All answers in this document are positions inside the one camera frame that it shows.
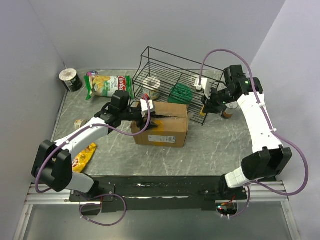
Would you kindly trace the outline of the brown cardboard express box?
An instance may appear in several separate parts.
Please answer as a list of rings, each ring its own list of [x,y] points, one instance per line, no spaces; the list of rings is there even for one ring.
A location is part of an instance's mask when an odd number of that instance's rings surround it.
[[[151,122],[157,127],[133,137],[137,145],[182,148],[188,134],[188,107],[185,104],[154,103],[155,116]]]

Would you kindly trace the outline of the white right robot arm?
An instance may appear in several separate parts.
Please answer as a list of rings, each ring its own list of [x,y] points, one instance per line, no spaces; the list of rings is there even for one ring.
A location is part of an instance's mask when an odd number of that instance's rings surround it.
[[[204,91],[201,98],[204,114],[221,114],[227,109],[241,109],[252,142],[252,154],[241,161],[241,166],[222,177],[218,193],[223,199],[236,194],[236,188],[250,181],[279,175],[292,157],[289,147],[273,135],[268,125],[264,90],[257,77],[250,79],[241,65],[231,65],[223,71],[225,88],[216,90],[205,77],[197,78],[194,86]]]

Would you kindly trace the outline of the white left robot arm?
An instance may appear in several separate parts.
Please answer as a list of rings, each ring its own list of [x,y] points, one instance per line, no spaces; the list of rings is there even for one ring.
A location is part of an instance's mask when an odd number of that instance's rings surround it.
[[[91,176],[73,171],[73,160],[90,144],[109,135],[112,131],[122,133],[118,127],[123,121],[135,121],[138,135],[155,128],[151,122],[155,113],[155,104],[147,96],[136,107],[129,103],[131,97],[125,90],[117,90],[93,118],[72,134],[55,142],[43,141],[37,151],[31,170],[35,178],[35,190],[41,194],[39,184],[45,184],[48,190],[61,192],[73,190],[80,192],[87,201],[94,201],[99,195],[99,182]]]

